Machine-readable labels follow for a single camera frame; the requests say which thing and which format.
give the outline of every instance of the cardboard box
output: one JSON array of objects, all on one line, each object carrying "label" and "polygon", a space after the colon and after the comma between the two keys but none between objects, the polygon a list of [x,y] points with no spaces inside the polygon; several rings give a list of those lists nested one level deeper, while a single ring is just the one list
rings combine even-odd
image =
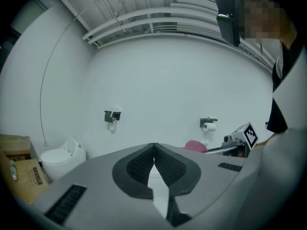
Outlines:
[{"label": "cardboard box", "polygon": [[28,136],[0,135],[0,149],[10,160],[31,159],[31,142]]},{"label": "cardboard box", "polygon": [[16,161],[17,181],[10,172],[10,160],[0,151],[2,177],[13,196],[31,204],[48,188],[45,175],[36,159]]}]

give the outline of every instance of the ceiling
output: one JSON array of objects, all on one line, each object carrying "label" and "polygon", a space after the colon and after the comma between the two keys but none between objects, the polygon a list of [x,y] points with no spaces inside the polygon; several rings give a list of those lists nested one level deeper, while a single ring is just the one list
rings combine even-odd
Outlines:
[{"label": "ceiling", "polygon": [[[112,20],[116,19],[118,16],[128,14],[131,12],[148,9],[148,8],[157,8],[157,7],[172,7],[172,8],[188,8],[197,11],[202,11],[208,15],[200,18],[191,16],[188,14],[178,14],[178,13],[153,13],[150,15],[150,18],[186,18],[186,19],[197,19],[199,21],[211,23],[213,26],[217,27],[216,21],[214,21],[217,14],[217,7],[214,0],[61,0],[67,8],[76,16],[80,23],[85,27],[87,31],[91,31],[96,27]],[[143,35],[150,32],[155,33],[185,33],[185,34],[197,34],[201,36],[206,36],[214,38],[216,40],[224,41],[220,34],[217,32],[210,31],[206,26],[197,26],[192,27],[189,23],[182,23],[175,21],[173,19],[166,19],[166,22],[163,19],[160,19],[159,22],[155,23],[144,23],[133,27],[128,27],[123,30],[115,30],[115,28],[126,25],[134,21],[141,21],[148,19],[147,14],[140,16],[133,16],[131,18],[125,19],[123,21],[115,21],[112,25],[106,27],[103,30],[100,30],[93,35],[89,36],[87,40],[100,35],[103,32],[114,29],[112,33],[107,34],[106,36],[95,40],[97,47],[102,47],[102,45],[108,44],[110,42],[117,41],[122,38],[129,38],[135,35]],[[257,45],[247,44],[247,46],[241,43],[245,49],[246,53],[253,58],[261,58],[263,55],[257,55],[255,53],[260,50]],[[266,68],[271,69],[274,63],[274,59],[277,57],[278,50],[276,50],[278,44],[266,45],[265,48],[265,60]]]}]

